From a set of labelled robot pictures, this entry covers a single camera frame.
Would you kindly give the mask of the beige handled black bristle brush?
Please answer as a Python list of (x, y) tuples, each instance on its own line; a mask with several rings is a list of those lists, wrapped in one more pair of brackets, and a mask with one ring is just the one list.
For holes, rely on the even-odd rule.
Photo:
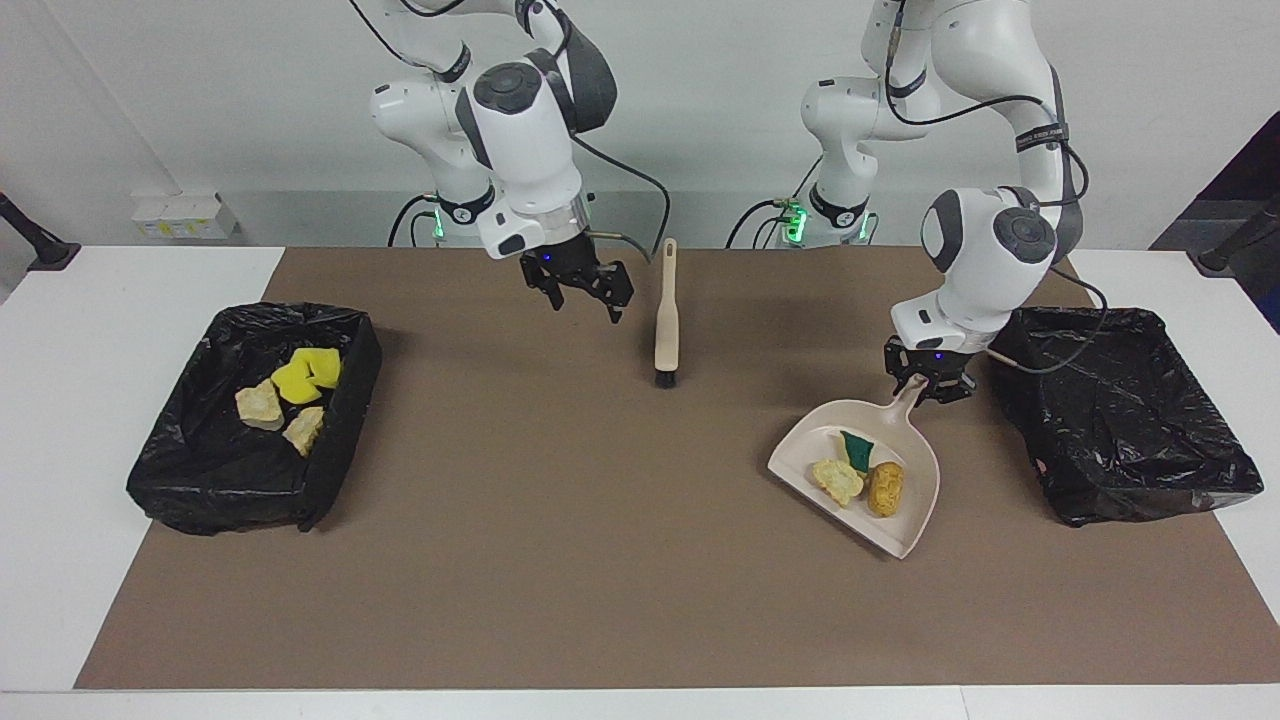
[(676, 287), (678, 245), (675, 238), (664, 240), (660, 255), (660, 300), (655, 314), (655, 386), (660, 389), (672, 389), (677, 386), (680, 360), (680, 316)]

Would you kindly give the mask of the brown crackled bread roll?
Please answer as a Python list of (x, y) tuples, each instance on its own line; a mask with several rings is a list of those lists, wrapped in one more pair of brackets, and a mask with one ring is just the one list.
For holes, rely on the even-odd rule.
[(899, 462), (876, 464), (867, 474), (867, 506), (878, 518), (893, 516), (901, 503), (905, 470)]

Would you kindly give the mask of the pale round bread piece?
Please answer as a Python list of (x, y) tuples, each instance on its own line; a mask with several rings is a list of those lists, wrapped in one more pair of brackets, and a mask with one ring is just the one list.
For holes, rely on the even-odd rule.
[(859, 498), (865, 488), (865, 477), (849, 462), (823, 459), (810, 468), (812, 482), (841, 509)]

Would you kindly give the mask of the beige plastic dustpan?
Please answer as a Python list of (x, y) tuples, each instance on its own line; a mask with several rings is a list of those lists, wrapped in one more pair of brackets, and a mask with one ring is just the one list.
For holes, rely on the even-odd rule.
[[(813, 507), (890, 556), (905, 559), (916, 547), (940, 495), (938, 459), (910, 419), (925, 387), (925, 378), (915, 375), (887, 405), (842, 398), (810, 410), (776, 446), (769, 471)], [(896, 462), (904, 470), (893, 515), (873, 512), (865, 496), (842, 507), (814, 482), (814, 464), (844, 456), (846, 433), (872, 442), (872, 466)]]

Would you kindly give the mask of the striped orange croissant piece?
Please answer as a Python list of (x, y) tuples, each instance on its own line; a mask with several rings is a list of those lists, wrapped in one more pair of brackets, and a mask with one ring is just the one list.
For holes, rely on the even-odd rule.
[(324, 420), (324, 407), (302, 407), (282, 434), (301, 457), (307, 457), (323, 430)]

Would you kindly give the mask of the pale greenish bread chunk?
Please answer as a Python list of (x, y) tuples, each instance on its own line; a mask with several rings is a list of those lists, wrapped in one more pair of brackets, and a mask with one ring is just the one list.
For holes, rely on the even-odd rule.
[(284, 413), (270, 378), (237, 391), (236, 411), (239, 421), (253, 429), (274, 432), (284, 425)]

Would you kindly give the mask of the bin lined with black bag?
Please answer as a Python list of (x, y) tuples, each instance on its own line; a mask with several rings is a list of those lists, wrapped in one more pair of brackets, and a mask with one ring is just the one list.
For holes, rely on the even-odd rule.
[[(342, 370), (324, 389), (307, 452), (284, 430), (238, 416), (236, 395), (300, 348), (334, 348)], [(259, 302), (220, 310), (163, 405), (125, 489), (143, 512), (193, 536), (315, 528), (346, 482), (381, 369), (371, 316), (326, 304)]]
[(1061, 523), (1157, 521), (1265, 491), (1151, 310), (1024, 307), (992, 350), (992, 392)]

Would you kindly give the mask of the brown paper table mat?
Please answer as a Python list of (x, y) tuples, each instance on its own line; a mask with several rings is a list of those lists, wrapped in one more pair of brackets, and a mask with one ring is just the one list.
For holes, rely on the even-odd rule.
[(1217, 518), (1071, 529), (988, 388), (919, 407), (940, 500), (896, 560), (774, 479), (813, 407), (882, 402), (916, 249), (686, 251), (678, 386), (657, 272), (613, 325), (481, 251), (291, 249), (265, 299), (370, 314), (384, 361), (330, 516), (152, 525), (93, 689), (1280, 682), (1280, 625)]

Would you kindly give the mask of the black stand leg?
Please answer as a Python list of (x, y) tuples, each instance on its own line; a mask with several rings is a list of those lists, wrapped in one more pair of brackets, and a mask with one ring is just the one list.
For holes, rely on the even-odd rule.
[(1202, 275), (1211, 278), (1228, 277), (1230, 275), (1229, 266), (1235, 255), (1267, 240), (1279, 231), (1280, 192), (1276, 192), (1253, 217), (1221, 243), (1190, 259), (1196, 261), (1196, 266)]
[(28, 266), (29, 272), (64, 270), (82, 250), (81, 243), (67, 242), (32, 220), (3, 191), (0, 191), (0, 218), (33, 249), (35, 260)]

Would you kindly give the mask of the white box on floor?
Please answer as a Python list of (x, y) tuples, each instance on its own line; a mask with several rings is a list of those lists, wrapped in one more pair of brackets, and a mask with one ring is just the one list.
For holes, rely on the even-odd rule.
[(147, 240), (229, 240), (241, 223), (218, 192), (134, 196), (131, 217)]

